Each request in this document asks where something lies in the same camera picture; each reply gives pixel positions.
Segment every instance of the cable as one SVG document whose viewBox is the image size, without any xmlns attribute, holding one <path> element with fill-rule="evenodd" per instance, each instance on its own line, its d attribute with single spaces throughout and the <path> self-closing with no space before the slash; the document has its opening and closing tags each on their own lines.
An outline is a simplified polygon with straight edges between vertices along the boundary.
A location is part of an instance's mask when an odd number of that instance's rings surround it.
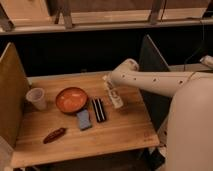
<svg viewBox="0 0 213 171">
<path fill-rule="evenodd" d="M 162 14 L 161 14 L 161 17 L 160 17 L 161 21 L 163 20 L 163 16 L 164 16 L 164 12 L 165 12 L 165 9 L 166 9 L 166 5 L 167 5 L 167 0 L 164 0 L 163 11 L 162 11 Z"/>
<path fill-rule="evenodd" d="M 188 57 L 185 59 L 184 61 L 184 65 L 183 65 L 183 71 L 186 70 L 186 64 L 188 63 L 188 61 L 190 59 L 192 59 L 203 47 L 204 43 L 205 43 L 205 28 L 204 28 L 204 23 L 199 19 L 201 25 L 202 25 L 202 41 L 200 43 L 200 45 L 198 46 L 198 48 Z"/>
</svg>

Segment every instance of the plastic cup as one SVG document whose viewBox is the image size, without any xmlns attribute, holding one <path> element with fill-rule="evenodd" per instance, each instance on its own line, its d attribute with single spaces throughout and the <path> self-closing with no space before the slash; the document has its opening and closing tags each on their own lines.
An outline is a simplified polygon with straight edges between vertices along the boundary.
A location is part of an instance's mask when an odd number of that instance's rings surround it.
<svg viewBox="0 0 213 171">
<path fill-rule="evenodd" d="M 26 94 L 27 101 L 31 102 L 38 110 L 45 110 L 47 103 L 44 97 L 45 91 L 43 88 L 32 88 Z"/>
</svg>

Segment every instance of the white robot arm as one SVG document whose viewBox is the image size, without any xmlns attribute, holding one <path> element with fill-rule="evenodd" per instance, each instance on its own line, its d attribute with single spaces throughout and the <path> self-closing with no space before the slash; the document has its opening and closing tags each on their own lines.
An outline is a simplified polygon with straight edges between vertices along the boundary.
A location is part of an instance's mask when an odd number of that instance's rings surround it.
<svg viewBox="0 0 213 171">
<path fill-rule="evenodd" d="M 138 72 L 138 70 L 137 62 L 127 59 L 108 74 L 106 81 L 112 87 L 129 85 L 173 97 L 180 87 L 193 79 L 213 78 L 213 74 L 204 72 Z"/>
<path fill-rule="evenodd" d="M 127 59 L 105 81 L 173 97 L 168 118 L 166 171 L 213 170 L 213 74 L 138 72 Z"/>
</svg>

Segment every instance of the wooden bowl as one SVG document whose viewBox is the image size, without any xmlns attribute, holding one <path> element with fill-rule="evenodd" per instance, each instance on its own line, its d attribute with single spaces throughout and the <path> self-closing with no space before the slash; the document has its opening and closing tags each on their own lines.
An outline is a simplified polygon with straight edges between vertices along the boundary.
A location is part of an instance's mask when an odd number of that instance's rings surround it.
<svg viewBox="0 0 213 171">
<path fill-rule="evenodd" d="M 87 104 L 88 96 L 78 87 L 68 87 L 56 96 L 56 106 L 65 114 L 75 114 Z"/>
</svg>

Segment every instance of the wooden table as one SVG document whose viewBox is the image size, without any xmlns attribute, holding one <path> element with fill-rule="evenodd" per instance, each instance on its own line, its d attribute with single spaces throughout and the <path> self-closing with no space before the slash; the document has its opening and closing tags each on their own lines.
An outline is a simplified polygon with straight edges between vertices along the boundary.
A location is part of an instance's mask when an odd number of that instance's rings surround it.
<svg viewBox="0 0 213 171">
<path fill-rule="evenodd" d="M 139 90 L 119 87 L 125 105 L 114 109 L 102 77 L 103 73 L 95 73 L 33 82 L 32 87 L 45 89 L 48 109 L 36 111 L 31 104 L 26 106 L 11 166 L 19 168 L 158 145 Z M 89 96 L 88 111 L 93 126 L 85 131 L 79 130 L 76 116 L 61 113 L 55 105 L 56 95 L 72 86 L 84 89 Z M 102 99 L 106 122 L 97 123 L 92 98 Z M 42 143 L 44 137 L 60 127 L 68 128 L 63 137 L 49 144 Z"/>
</svg>

